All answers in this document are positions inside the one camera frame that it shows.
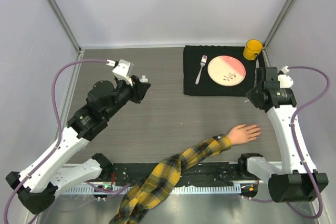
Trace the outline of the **clear nail polish bottle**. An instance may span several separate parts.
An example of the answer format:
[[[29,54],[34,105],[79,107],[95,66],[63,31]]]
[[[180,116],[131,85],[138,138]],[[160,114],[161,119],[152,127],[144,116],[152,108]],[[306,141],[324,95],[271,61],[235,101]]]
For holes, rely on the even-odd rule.
[[[141,82],[141,83],[148,83],[149,80],[148,80],[148,78],[147,78],[145,75],[143,75],[143,76],[141,77],[141,79],[140,79],[140,82]]]

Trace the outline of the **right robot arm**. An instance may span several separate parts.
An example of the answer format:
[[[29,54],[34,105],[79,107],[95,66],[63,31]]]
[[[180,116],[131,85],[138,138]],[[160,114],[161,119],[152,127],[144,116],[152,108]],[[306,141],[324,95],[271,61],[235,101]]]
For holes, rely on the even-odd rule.
[[[258,153],[241,154],[237,173],[242,179],[257,177],[268,186],[274,202],[314,201],[329,183],[326,173],[319,173],[306,148],[301,133],[296,98],[288,76],[290,68],[260,67],[256,85],[246,97],[264,111],[274,128],[281,155],[281,168]]]

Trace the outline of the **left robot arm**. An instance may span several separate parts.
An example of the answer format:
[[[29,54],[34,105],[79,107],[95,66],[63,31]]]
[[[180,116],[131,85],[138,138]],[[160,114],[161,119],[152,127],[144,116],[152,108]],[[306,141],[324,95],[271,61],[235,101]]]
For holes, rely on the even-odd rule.
[[[18,199],[28,211],[37,215],[77,184],[89,180],[105,182],[111,177],[113,165],[101,153],[66,172],[60,169],[102,132],[127,102],[141,103],[151,85],[146,76],[132,76],[130,80],[130,84],[119,79],[115,84],[96,82],[88,92],[86,104],[67,122],[61,140],[55,141],[25,170],[6,176],[6,181],[17,190]]]

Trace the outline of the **mannequin hand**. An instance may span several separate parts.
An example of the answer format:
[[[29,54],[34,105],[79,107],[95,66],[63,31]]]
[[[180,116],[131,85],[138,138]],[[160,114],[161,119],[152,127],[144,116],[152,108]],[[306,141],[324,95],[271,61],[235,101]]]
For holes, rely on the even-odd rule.
[[[256,140],[260,134],[261,128],[258,125],[242,124],[232,128],[228,132],[227,138],[231,145],[240,145]]]

